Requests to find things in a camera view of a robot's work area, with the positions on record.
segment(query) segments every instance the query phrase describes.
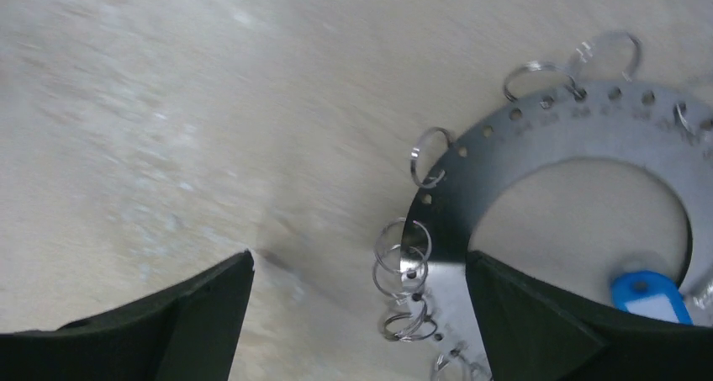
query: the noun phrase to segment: curved metal plate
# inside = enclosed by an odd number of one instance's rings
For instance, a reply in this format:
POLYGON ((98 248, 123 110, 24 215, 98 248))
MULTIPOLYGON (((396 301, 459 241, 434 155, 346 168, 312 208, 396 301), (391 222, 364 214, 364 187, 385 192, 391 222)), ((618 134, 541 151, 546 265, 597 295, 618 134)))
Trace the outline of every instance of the curved metal plate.
MULTIPOLYGON (((478 122, 433 166, 434 173, 446 171, 438 186, 416 194, 408 221, 423 223, 433 240, 425 296, 442 324, 437 342, 442 352, 465 343, 462 354, 468 360, 482 359, 463 268, 470 236, 507 188, 559 162, 622 161, 668 185, 690 222, 689 261, 679 289, 691 294, 710 276, 713 192, 705 189, 713 183, 713 133, 690 134, 677 123, 674 108, 685 103, 686 119, 696 129, 713 117, 713 109, 689 94, 648 82, 597 81, 581 87, 587 92, 582 102, 556 87, 509 103, 478 122), (543 103, 543 97, 554 98, 554 104, 543 103)), ((421 234, 407 225, 402 248, 423 243, 421 234)), ((405 249, 402 254, 402 264, 408 265, 405 249)))

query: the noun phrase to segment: blue tag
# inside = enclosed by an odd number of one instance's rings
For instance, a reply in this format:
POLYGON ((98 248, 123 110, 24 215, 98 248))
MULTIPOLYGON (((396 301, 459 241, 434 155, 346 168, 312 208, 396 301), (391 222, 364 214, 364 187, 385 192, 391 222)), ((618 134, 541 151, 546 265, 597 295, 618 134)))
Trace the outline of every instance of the blue tag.
POLYGON ((644 270, 618 277, 611 284, 611 299, 614 306, 622 311, 655 320, 693 325, 676 284, 656 272, 644 270))

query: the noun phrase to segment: black object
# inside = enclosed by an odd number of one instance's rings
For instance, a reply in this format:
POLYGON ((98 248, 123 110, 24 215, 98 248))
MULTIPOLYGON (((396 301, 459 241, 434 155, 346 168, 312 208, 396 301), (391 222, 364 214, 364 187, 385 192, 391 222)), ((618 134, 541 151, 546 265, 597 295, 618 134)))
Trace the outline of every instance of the black object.
POLYGON ((246 251, 57 331, 0 335, 0 380, 225 381, 252 278, 246 251))
POLYGON ((497 381, 711 379, 713 329, 632 315, 480 252, 466 279, 497 381))

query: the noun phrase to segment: blue plastic tag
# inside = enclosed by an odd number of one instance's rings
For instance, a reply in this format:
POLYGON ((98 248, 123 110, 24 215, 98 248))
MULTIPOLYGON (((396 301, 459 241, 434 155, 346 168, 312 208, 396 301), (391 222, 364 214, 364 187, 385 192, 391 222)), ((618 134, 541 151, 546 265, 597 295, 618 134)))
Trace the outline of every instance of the blue plastic tag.
POLYGON ((693 325, 684 299, 669 278, 648 270, 627 273, 611 284, 611 299, 619 310, 693 325))

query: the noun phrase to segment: large round opening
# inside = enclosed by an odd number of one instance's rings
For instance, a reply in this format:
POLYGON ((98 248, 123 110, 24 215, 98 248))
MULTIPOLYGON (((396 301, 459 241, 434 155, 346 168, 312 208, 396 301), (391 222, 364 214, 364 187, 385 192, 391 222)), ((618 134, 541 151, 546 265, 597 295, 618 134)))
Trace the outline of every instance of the large round opening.
POLYGON ((643 170, 574 160, 508 189, 480 221, 469 249, 611 305, 617 273, 647 268, 680 280, 689 224, 673 192, 643 170))

